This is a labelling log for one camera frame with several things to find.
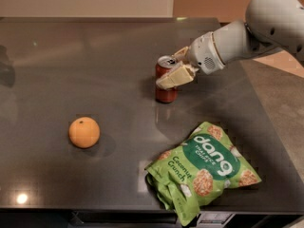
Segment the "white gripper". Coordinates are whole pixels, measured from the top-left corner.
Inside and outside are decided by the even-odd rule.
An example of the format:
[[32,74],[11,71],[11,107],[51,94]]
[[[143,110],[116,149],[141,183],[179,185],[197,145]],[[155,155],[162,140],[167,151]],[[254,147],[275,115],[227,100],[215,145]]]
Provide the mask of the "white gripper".
[[156,85],[162,89],[170,89],[192,82],[198,68],[209,75],[225,68],[217,51],[214,33],[208,32],[195,39],[189,47],[183,47],[173,54],[178,62],[168,72],[164,73]]

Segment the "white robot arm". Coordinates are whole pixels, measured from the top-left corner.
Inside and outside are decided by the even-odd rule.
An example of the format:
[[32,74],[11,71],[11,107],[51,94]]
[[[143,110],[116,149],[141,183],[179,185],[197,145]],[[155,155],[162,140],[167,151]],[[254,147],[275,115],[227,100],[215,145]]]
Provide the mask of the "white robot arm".
[[207,32],[173,55],[173,68],[156,80],[170,89],[192,82],[196,72],[211,74],[240,59],[253,59],[274,48],[304,62],[304,7],[298,0],[251,0],[245,19]]

